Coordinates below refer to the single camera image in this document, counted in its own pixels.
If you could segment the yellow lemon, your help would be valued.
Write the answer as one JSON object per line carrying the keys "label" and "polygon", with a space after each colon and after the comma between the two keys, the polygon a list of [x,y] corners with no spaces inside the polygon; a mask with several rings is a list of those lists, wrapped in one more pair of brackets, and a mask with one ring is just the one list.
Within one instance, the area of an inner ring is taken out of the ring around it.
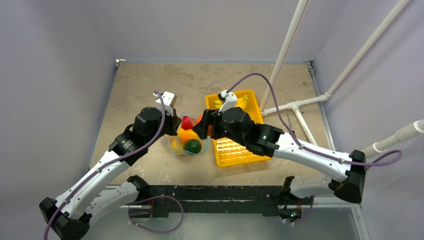
{"label": "yellow lemon", "polygon": [[181,146],[179,140],[176,138],[171,142],[171,149],[173,154],[181,155],[183,154],[183,147]]}

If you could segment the green avocado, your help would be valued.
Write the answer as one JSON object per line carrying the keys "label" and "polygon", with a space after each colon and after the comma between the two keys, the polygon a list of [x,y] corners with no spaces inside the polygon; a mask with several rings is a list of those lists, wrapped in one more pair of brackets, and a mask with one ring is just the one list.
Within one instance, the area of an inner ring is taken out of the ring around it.
{"label": "green avocado", "polygon": [[197,139],[189,139],[185,142],[183,149],[190,154],[199,154],[202,150],[202,144]]}

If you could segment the orange fruit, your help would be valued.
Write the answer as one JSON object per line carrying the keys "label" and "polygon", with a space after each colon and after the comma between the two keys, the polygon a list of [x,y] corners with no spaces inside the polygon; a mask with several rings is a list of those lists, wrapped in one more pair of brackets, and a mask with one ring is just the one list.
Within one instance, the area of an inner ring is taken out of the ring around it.
{"label": "orange fruit", "polygon": [[197,118],[197,120],[196,120],[196,122],[195,122],[195,124],[197,125],[201,120],[202,120],[202,116],[199,116],[198,118]]}

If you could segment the red apple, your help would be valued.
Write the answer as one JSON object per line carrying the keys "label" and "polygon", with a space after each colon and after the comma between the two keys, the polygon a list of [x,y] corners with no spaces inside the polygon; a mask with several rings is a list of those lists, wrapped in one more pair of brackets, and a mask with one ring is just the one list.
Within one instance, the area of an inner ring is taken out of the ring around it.
{"label": "red apple", "polygon": [[196,120],[193,117],[188,115],[182,116],[181,128],[183,130],[192,130],[195,125]]}

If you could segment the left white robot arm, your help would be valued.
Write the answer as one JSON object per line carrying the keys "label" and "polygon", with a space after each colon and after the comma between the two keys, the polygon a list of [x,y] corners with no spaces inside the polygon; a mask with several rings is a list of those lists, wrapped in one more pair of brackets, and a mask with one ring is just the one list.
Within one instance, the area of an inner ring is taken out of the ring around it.
{"label": "left white robot arm", "polygon": [[115,190],[101,192],[146,155],[158,139],[175,136],[181,121],[174,107],[143,108],[80,180],[61,195],[40,202],[39,209],[47,224],[42,238],[46,240],[49,232],[54,231],[61,240],[80,240],[98,220],[123,205],[165,199],[161,194],[152,195],[150,185],[138,175],[130,176]]}

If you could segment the clear zip bag blue zipper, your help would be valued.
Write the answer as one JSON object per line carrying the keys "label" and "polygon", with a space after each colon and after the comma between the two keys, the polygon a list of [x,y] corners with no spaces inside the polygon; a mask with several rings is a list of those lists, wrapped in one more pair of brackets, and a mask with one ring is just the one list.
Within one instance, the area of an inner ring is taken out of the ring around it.
{"label": "clear zip bag blue zipper", "polygon": [[182,113],[176,136],[168,136],[167,143],[172,154],[197,156],[207,152],[210,146],[210,138],[201,139],[193,130],[197,119],[192,115]]}

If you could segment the yellow banana bunch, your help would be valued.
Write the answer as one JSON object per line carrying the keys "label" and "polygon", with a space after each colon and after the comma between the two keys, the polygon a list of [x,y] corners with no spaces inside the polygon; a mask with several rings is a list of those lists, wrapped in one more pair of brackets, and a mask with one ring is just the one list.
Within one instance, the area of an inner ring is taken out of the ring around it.
{"label": "yellow banana bunch", "polygon": [[[238,107],[238,108],[241,108],[242,110],[244,110],[247,107],[248,99],[249,98],[248,98],[247,95],[244,95],[242,97],[239,97],[237,99],[237,103],[236,103],[235,106]],[[219,109],[222,106],[222,103],[221,103],[220,100],[215,100],[213,103],[214,103],[215,109]]]}

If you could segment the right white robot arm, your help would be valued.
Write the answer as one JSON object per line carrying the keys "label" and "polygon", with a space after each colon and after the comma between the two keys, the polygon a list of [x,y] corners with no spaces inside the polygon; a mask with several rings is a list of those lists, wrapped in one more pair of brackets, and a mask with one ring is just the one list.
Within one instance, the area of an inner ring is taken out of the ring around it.
{"label": "right white robot arm", "polygon": [[354,204],[363,200],[366,155],[360,150],[337,152],[301,141],[278,127],[255,123],[239,107],[224,113],[206,109],[193,131],[202,140],[228,138],[255,155],[286,159],[315,169],[328,177],[327,188],[339,199]]}

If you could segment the orange yellow mango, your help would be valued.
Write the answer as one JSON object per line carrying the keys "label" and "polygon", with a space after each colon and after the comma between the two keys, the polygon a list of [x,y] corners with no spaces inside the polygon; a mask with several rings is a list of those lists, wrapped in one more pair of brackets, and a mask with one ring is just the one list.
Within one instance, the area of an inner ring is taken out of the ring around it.
{"label": "orange yellow mango", "polygon": [[199,136],[192,129],[185,130],[183,128],[180,128],[177,131],[177,137],[180,143],[183,145],[189,140],[197,140],[197,141],[201,140]]}

